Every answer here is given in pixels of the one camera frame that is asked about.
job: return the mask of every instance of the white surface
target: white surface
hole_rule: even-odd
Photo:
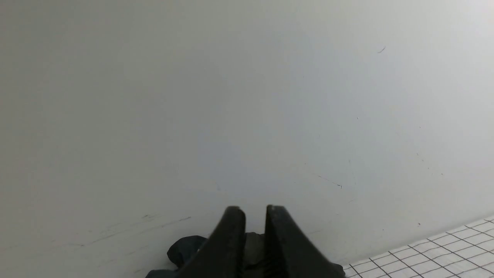
[[[494,217],[343,267],[348,278],[494,277]]]
[[[227,205],[339,263],[491,214],[493,12],[3,1],[0,276],[143,277]]]

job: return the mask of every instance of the grid paper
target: grid paper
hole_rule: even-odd
[[[348,278],[492,278],[494,217],[344,267]]]

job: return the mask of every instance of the dark object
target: dark object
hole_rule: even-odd
[[[199,251],[206,240],[207,238],[198,235],[183,237],[177,240],[166,254],[172,263],[182,268]]]
[[[200,236],[189,236],[170,248],[167,254],[179,267],[178,272],[151,271],[146,278],[345,276],[342,266],[329,262],[282,206],[268,206],[265,234],[244,232],[244,213],[238,207],[228,207],[207,241]]]

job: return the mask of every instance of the black mark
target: black mark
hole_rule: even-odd
[[[317,232],[321,232],[322,230],[317,230],[317,231],[313,231],[313,232],[310,232],[308,234],[314,234],[314,233],[317,233]]]
[[[79,246],[79,247],[84,247],[84,244],[80,244],[80,243],[67,243],[67,244],[64,244],[63,246]]]
[[[108,226],[108,227],[106,227],[106,228],[107,228],[107,229],[109,229],[109,228],[113,228],[113,227],[118,226],[118,225],[120,225],[120,224],[121,224],[121,222],[118,222],[118,223],[115,223],[115,224],[113,224],[113,225],[109,225],[109,226]]]
[[[144,231],[142,231],[140,233],[137,233],[136,235],[139,235],[139,234],[142,234],[142,233],[145,233],[145,232],[149,232],[149,231],[152,231],[152,230],[155,230],[155,229],[164,228],[164,227],[169,226],[169,225],[177,224],[178,222],[182,222],[184,220],[191,219],[191,218],[192,218],[192,216],[189,216],[189,217],[182,218],[182,219],[179,219],[179,220],[176,220],[176,221],[167,222],[167,223],[162,224],[162,225],[159,225],[159,226],[154,226],[154,227],[151,227],[149,229],[145,229]]]
[[[319,175],[316,175],[316,176],[318,176],[319,178],[321,178],[321,179],[323,179],[323,180],[325,180],[325,181],[328,181],[328,182],[330,182],[330,183],[332,183],[332,184],[335,184],[334,182],[332,182],[332,181],[330,181],[330,180],[326,179],[325,177],[322,177],[322,176],[319,176]]]
[[[107,235],[107,236],[105,236],[105,237],[102,237],[102,238],[99,238],[99,239],[97,239],[97,240],[91,241],[90,243],[87,243],[86,245],[91,245],[91,244],[93,244],[93,243],[97,243],[98,241],[102,241],[102,240],[105,240],[105,239],[111,238],[111,237],[113,237],[113,236],[116,236],[116,235],[118,235],[118,234],[120,234],[120,233],[123,233],[123,232],[126,232],[126,231],[128,231],[128,230],[121,231],[121,232],[116,232],[116,233],[113,233],[113,234],[111,234],[111,235]]]

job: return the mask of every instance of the black cloth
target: black cloth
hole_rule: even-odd
[[[180,269],[192,259],[206,241],[207,238],[198,235],[183,237],[175,242],[166,254],[170,261]],[[244,278],[263,277],[263,260],[264,235],[254,232],[246,233],[246,243],[244,247]],[[343,271],[341,265],[333,264],[333,266],[343,277],[345,276],[345,271]],[[172,270],[151,270],[146,278],[174,278],[177,273],[177,271]]]

